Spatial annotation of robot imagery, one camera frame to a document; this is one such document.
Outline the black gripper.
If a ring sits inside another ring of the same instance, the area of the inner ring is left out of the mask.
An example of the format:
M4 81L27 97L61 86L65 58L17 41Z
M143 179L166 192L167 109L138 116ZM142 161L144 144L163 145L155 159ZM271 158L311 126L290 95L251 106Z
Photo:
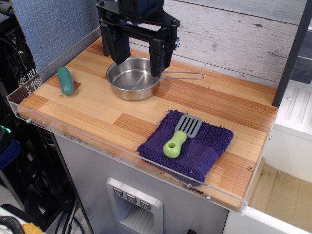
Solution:
M127 27L139 40L149 41L151 74L159 77L170 66L173 50L180 46L177 28L180 21L166 13L163 0L100 0L97 8L103 23L115 26L112 30L110 56L117 64L123 63L131 54L129 36L122 33Z

